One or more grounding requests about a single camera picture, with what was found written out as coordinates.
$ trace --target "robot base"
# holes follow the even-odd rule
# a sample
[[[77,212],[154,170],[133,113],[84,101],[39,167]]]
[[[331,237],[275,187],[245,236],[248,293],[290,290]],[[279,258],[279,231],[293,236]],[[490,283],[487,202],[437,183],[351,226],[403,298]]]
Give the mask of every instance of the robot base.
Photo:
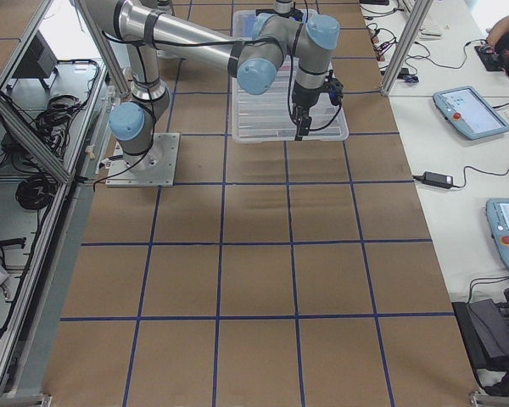
[[[179,149],[179,133],[155,133],[154,142],[159,143],[164,151],[163,157],[153,168],[140,172],[127,171],[125,162],[120,159],[112,161],[109,167],[106,180],[108,187],[171,187],[173,186],[174,176],[176,174],[177,150]],[[119,143],[115,146],[115,155],[122,154],[122,148]]]

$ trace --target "button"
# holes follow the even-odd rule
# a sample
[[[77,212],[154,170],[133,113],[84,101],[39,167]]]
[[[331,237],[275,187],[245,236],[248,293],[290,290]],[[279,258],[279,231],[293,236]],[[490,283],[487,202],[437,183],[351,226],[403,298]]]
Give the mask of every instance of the button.
[[[501,242],[508,246],[509,245],[509,236],[502,236]]]

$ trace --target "person's arm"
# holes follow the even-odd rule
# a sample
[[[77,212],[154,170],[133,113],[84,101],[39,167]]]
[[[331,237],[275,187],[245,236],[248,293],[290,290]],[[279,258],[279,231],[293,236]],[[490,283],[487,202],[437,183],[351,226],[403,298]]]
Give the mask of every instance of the person's arm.
[[[491,47],[494,47],[500,38],[507,32],[509,32],[509,15],[495,23],[494,27],[492,27],[492,30],[490,30],[490,33],[486,37],[486,42]]]

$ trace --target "blue joint cap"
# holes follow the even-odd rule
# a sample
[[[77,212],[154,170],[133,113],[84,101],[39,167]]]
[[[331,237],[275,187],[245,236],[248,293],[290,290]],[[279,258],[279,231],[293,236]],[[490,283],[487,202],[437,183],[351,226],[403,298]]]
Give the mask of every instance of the blue joint cap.
[[[306,26],[307,35],[319,47],[332,51],[338,46],[339,22],[334,17],[315,14]]]
[[[276,76],[274,64],[267,59],[253,58],[239,67],[238,84],[251,95],[261,95],[270,88]]]
[[[275,14],[269,13],[258,14],[256,20],[254,21],[253,31],[251,33],[251,36],[254,40],[256,40],[260,36],[260,33],[262,32],[264,25],[266,25],[267,20],[269,20],[271,17],[275,17]]]
[[[109,128],[122,142],[134,139],[145,124],[142,108],[132,102],[120,104],[109,114]]]

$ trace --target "robotic arm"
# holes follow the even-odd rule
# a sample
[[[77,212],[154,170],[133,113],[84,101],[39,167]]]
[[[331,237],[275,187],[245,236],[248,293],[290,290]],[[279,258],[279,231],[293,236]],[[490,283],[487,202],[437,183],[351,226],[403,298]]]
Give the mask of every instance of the robotic arm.
[[[143,2],[152,5],[151,0]],[[254,23],[253,40],[245,41],[145,7],[140,0],[86,0],[96,24],[108,35],[129,44],[131,93],[138,108],[123,108],[131,104],[123,103],[119,106],[123,109],[112,112],[115,124],[111,118],[112,130],[125,155],[136,157],[149,152],[148,160],[158,159],[158,152],[150,151],[151,125],[146,123],[153,125],[165,112],[170,95],[159,77],[157,49],[224,70],[238,78],[238,84],[251,94],[261,94],[270,87],[288,54],[297,57],[291,119],[299,137],[309,133],[309,111],[321,93],[329,93],[332,103],[340,105],[343,87],[332,74],[327,74],[339,24],[332,17],[318,14],[306,24],[291,20],[287,18],[294,15],[290,4],[279,1],[274,14],[260,14]]]

